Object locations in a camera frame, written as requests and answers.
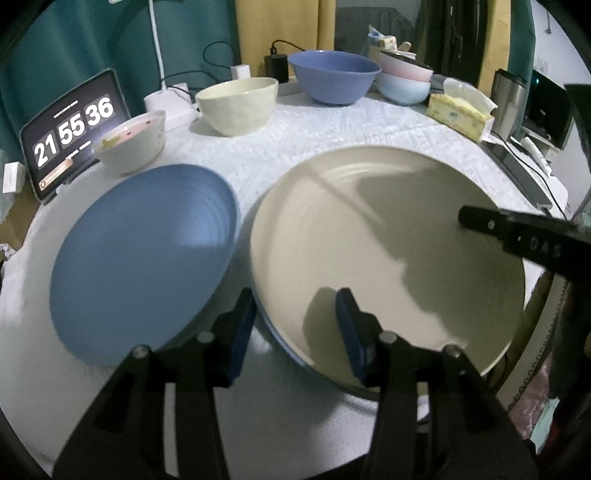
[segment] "metal bolt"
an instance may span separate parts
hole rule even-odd
[[[148,347],[146,347],[145,345],[137,345],[134,346],[134,349],[131,351],[131,354],[137,360],[141,360],[142,358],[146,358],[148,356],[148,352]]]
[[[200,332],[197,335],[197,341],[199,343],[211,343],[215,340],[215,337],[212,332]]]
[[[457,345],[446,345],[443,350],[453,358],[460,358],[460,355],[462,354],[462,351]]]
[[[398,340],[398,335],[394,332],[385,330],[379,334],[379,341],[386,345],[392,345],[396,340]]]

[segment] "thermos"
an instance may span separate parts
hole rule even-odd
[[[502,69],[495,72],[491,100],[498,107],[492,112],[495,117],[492,131],[505,141],[509,140],[521,119],[526,100],[525,93],[523,78]]]

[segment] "white tablecloth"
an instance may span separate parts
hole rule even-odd
[[[463,172],[500,207],[535,212],[478,145],[420,109],[377,96],[344,108],[320,106],[303,94],[279,98],[268,126],[245,137],[220,137],[198,119],[167,134],[165,150],[152,167],[190,163],[217,171],[236,191],[243,228],[230,269],[192,326],[195,331],[229,310],[248,284],[249,231],[262,195],[305,159],[352,145],[390,145],[430,155]],[[76,360],[57,339],[48,307],[51,269],[77,219],[120,181],[101,164],[83,173],[39,209],[23,248],[6,266],[0,296],[0,404],[21,440],[49,459],[57,457],[112,372]],[[555,184],[564,207],[566,191]],[[540,272],[526,264],[528,298]],[[375,417],[375,404],[341,393],[298,367],[269,341],[260,323],[242,376],[231,389],[217,390],[216,401],[236,479],[300,479],[347,462],[368,450]],[[168,425],[171,412],[168,402]],[[170,442],[171,428],[166,436]],[[170,451],[167,457],[172,465]]]

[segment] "teal curtain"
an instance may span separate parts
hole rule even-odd
[[[233,0],[157,0],[154,5],[165,73],[205,69],[220,80],[228,70],[205,65],[202,51],[225,40],[239,52]],[[215,45],[208,60],[229,65],[232,51]],[[113,68],[132,116],[159,88],[147,0],[55,0],[25,33],[0,72],[0,149],[22,161],[21,127],[46,106],[95,74]],[[185,74],[169,85],[206,87],[212,79]]]
[[[530,0],[511,0],[511,43],[507,71],[525,80],[527,94],[530,93],[531,70],[534,67],[535,27]],[[521,108],[521,128],[525,104]]]

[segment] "digital clock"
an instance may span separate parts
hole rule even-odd
[[[69,91],[21,130],[22,153],[37,198],[47,202],[56,188],[96,159],[92,145],[129,119],[113,70],[105,70]]]

